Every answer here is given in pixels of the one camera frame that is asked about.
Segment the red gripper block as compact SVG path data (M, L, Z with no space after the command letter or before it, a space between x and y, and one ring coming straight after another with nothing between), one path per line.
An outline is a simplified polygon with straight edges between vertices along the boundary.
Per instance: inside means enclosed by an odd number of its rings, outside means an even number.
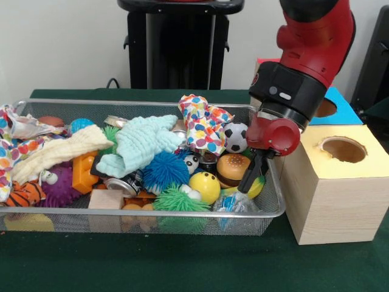
M272 150L279 156L287 156L295 151L300 143L300 129L290 119L253 117L246 131L249 147L260 150ZM254 180L269 169L268 152L254 152L253 158L238 186L238 191L248 194Z

